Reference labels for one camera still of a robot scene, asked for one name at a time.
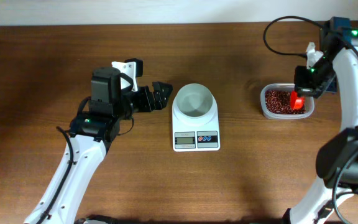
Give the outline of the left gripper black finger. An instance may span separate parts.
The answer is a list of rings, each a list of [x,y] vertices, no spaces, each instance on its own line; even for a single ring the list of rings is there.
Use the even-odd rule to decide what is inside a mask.
[[[163,82],[153,82],[152,86],[154,91],[159,91],[161,93],[171,93],[172,92],[172,85]]]
[[[160,101],[159,106],[161,108],[165,108],[168,104],[169,97],[172,94],[173,89],[172,88],[162,88],[160,90]]]

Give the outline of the orange measuring scoop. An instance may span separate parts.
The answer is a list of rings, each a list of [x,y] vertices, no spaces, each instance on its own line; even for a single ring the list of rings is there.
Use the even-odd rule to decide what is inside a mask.
[[[298,93],[293,90],[290,93],[290,108],[293,110],[300,110],[304,107],[305,98],[298,95]]]

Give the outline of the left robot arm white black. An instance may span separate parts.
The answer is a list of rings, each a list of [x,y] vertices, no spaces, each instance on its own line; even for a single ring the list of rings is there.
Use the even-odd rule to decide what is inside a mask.
[[[120,122],[133,121],[135,113],[167,106],[171,84],[153,82],[134,91],[134,78],[114,67],[96,69],[91,94],[79,105],[70,127],[57,130],[66,141],[63,157],[44,195],[25,223],[74,223],[88,184],[121,135]]]

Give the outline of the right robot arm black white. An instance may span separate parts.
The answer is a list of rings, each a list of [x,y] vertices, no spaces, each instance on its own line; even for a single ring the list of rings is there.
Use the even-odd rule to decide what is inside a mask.
[[[320,50],[304,54],[307,64],[296,67],[295,91],[319,98],[335,82],[341,128],[318,151],[317,177],[304,198],[286,211],[283,223],[324,223],[333,213],[346,223],[339,205],[358,195],[358,28],[344,17],[318,27]]]

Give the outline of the white round bowl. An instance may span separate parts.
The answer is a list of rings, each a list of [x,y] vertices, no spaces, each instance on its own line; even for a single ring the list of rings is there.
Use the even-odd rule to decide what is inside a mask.
[[[175,106],[181,114],[191,118],[204,116],[213,106],[213,95],[204,85],[191,83],[178,91]]]

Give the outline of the white digital kitchen scale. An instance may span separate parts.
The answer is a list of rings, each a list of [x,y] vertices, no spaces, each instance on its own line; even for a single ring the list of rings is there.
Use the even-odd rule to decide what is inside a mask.
[[[210,111],[191,118],[178,111],[173,102],[172,110],[173,150],[176,152],[217,151],[221,147],[218,107],[213,97]]]

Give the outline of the red adzuki beans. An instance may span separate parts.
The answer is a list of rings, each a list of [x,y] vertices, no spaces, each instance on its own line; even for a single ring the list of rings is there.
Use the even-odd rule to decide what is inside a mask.
[[[265,92],[265,104],[267,109],[275,114],[304,114],[305,107],[300,110],[290,108],[290,91],[267,90]]]

